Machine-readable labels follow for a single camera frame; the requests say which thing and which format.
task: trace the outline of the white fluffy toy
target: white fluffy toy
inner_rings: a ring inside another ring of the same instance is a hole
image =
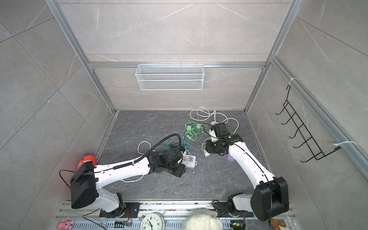
[[[216,211],[198,209],[185,219],[183,230],[222,230],[222,221]]]

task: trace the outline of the marble wall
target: marble wall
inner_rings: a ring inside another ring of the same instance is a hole
[[[58,171],[95,151],[110,118],[46,3],[2,1],[1,229],[48,229],[70,199]]]
[[[367,7],[359,0],[305,0],[277,54],[366,152]],[[249,116],[271,170],[287,177],[298,222],[302,229],[365,229],[368,182],[348,156],[338,150],[302,163],[312,157],[308,147],[293,148],[302,144],[301,135],[291,139],[296,126],[281,125],[289,119],[285,111],[276,115],[287,83],[272,67]],[[289,101],[322,151],[331,152],[335,141],[293,89]]]
[[[289,0],[59,0],[90,61],[265,61]],[[97,69],[116,109],[243,109],[260,69],[206,69],[201,91],[142,91]]]

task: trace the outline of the wire basket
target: wire basket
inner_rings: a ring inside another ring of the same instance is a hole
[[[140,64],[135,72],[141,90],[203,89],[201,64]]]

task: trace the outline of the purple object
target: purple object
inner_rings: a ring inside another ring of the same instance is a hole
[[[228,161],[235,161],[235,158],[233,158],[232,156],[230,156],[229,154],[227,155],[227,160]]]

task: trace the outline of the clock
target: clock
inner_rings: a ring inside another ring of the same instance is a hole
[[[142,220],[141,230],[164,230],[165,222],[158,213],[151,213]]]

